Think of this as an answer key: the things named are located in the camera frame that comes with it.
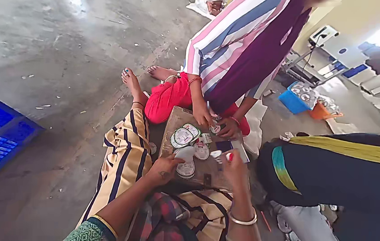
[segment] toe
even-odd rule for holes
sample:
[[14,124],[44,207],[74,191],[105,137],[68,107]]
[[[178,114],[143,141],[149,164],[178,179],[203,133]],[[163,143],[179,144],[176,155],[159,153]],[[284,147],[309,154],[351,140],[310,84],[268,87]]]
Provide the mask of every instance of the toe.
[[133,73],[133,71],[129,68],[125,68],[125,71],[130,75],[130,76],[134,76],[135,74]]

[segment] wall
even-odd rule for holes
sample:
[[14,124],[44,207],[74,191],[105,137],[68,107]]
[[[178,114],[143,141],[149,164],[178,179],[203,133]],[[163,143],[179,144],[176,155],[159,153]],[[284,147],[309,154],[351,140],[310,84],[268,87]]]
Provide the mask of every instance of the wall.
[[380,29],[380,0],[342,0],[334,8],[317,8],[293,46],[304,53],[308,37],[324,25],[331,25],[358,46]]

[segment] white machine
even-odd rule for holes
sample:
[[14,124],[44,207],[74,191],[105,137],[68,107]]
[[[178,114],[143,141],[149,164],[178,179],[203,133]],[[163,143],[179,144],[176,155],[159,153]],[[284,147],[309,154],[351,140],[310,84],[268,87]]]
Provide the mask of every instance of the white machine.
[[338,31],[335,30],[332,26],[326,25],[324,27],[316,30],[309,39],[316,43],[317,46],[324,44],[327,40],[332,37],[337,37],[339,35]]
[[[284,65],[284,71],[314,87],[317,85],[322,85],[328,80],[343,74],[351,68],[364,64],[368,59],[368,57],[365,56],[357,46],[354,46],[354,44],[352,44],[346,36],[341,35],[330,25],[326,25],[316,30],[309,37],[308,41],[311,48],[303,55],[291,50],[290,54],[287,56],[288,61]],[[334,72],[332,71],[333,74],[329,77],[319,74],[315,69],[313,69],[313,66],[308,64],[308,61],[305,60],[305,57],[311,55],[315,49],[322,50],[326,53],[326,56],[332,56],[338,62],[342,63],[345,68]],[[300,73],[291,70],[293,67],[297,68]],[[318,81],[316,81],[316,83],[305,81],[304,78],[301,78],[301,74],[304,74],[309,78],[313,76],[318,79]]]

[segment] silver bangle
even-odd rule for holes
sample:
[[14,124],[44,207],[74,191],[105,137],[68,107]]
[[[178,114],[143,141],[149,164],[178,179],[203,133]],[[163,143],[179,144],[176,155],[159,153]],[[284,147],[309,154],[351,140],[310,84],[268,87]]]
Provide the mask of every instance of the silver bangle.
[[243,221],[240,221],[240,220],[237,220],[235,219],[232,215],[231,215],[231,212],[228,214],[230,216],[230,219],[237,223],[237,224],[240,224],[240,225],[245,225],[245,226],[251,226],[252,224],[256,223],[257,222],[257,211],[255,210],[254,207],[252,207],[252,209],[254,210],[254,218],[249,221],[249,222],[243,222]]

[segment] hand tattoo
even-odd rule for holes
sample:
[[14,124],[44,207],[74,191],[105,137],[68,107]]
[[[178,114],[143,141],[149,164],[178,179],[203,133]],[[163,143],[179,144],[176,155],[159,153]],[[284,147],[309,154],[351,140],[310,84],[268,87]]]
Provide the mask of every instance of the hand tattoo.
[[166,178],[169,178],[171,173],[169,172],[165,172],[165,171],[161,171],[159,172],[159,175],[162,177],[162,179],[166,179]]

